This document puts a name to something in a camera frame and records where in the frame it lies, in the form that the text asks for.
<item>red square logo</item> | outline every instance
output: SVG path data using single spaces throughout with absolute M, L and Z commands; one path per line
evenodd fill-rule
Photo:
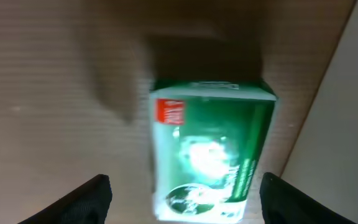
M 157 99 L 157 121 L 163 124 L 183 125 L 183 100 Z

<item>package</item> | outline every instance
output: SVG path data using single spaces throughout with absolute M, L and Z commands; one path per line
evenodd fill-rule
M 276 101 L 263 81 L 157 80 L 149 102 L 157 219 L 239 222 Z

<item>green and white package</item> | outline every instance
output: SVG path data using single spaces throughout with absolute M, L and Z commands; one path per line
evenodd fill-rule
M 276 101 L 263 81 L 157 80 L 149 104 L 157 219 L 239 222 Z

